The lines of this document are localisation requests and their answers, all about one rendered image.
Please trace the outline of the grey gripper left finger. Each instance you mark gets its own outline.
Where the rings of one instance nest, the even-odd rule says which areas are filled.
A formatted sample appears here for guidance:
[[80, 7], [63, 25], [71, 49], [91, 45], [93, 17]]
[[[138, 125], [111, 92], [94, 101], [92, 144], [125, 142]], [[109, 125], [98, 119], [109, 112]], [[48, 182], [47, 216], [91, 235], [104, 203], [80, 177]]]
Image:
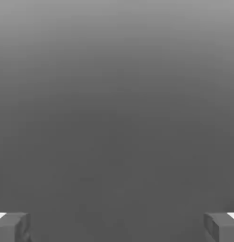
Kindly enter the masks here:
[[25, 212], [0, 212], [0, 242], [31, 242], [31, 216]]

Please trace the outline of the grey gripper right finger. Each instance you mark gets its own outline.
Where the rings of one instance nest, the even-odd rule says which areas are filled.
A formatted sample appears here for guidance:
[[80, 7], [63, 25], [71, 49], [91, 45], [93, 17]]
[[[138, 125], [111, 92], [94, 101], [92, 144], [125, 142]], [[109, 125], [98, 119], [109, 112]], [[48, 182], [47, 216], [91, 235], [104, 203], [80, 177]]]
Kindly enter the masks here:
[[204, 213], [206, 242], [234, 242], [234, 212]]

